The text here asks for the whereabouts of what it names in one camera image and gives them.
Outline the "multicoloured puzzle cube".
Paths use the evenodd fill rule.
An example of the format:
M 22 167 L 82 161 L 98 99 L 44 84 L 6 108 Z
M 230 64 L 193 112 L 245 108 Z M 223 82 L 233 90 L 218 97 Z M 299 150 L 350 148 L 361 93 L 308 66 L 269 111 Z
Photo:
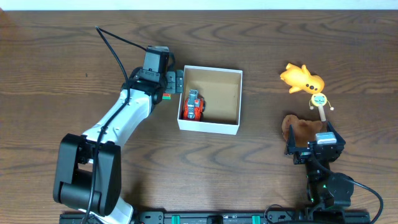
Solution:
M 163 99 L 163 100 L 170 100 L 170 99 L 171 99 L 171 94 L 169 94 L 169 93 L 164 93 L 163 96 L 162 96 L 162 99 Z

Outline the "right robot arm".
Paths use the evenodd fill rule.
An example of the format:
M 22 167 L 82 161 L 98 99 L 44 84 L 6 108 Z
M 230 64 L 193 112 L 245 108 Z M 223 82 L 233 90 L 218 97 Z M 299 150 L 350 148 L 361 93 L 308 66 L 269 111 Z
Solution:
M 285 148 L 293 156 L 295 165 L 303 164 L 307 173 L 307 197 L 311 205 L 294 215 L 295 221 L 314 223 L 348 223 L 345 209 L 351 205 L 354 192 L 352 178 L 330 170 L 330 163 L 340 157 L 346 141 L 335 131 L 331 123 L 326 131 L 317 133 L 306 146 L 296 142 L 294 127 L 289 126 Z

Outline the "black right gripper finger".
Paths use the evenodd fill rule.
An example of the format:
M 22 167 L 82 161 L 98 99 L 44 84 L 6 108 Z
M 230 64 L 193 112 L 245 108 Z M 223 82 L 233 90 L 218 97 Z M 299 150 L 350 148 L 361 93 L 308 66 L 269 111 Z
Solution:
M 286 150 L 294 150 L 296 147 L 293 125 L 289 126 L 289 135 L 286 143 Z
M 330 121 L 328 121 L 326 123 L 326 130 L 329 133 L 333 133 L 335 139 L 336 139 L 336 143 L 337 144 L 344 144 L 345 140 L 338 134 L 338 132 L 336 131 L 336 129 L 333 127 L 332 123 Z

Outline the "red toy truck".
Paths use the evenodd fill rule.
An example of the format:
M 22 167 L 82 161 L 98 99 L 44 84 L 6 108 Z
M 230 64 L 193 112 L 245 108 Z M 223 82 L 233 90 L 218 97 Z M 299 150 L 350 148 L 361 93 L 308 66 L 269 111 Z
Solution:
M 184 102 L 183 119 L 190 121 L 202 121 L 205 111 L 205 100 L 199 95 L 198 90 L 190 90 Z

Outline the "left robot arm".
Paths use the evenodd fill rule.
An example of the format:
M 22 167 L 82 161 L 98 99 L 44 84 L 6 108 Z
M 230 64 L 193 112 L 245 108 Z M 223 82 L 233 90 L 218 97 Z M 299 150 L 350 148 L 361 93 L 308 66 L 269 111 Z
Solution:
M 168 47 L 148 46 L 144 64 L 123 84 L 112 108 L 81 135 L 60 143 L 53 199 L 84 213 L 81 223 L 130 223 L 134 209 L 121 196 L 121 151 L 165 93 L 183 91 Z

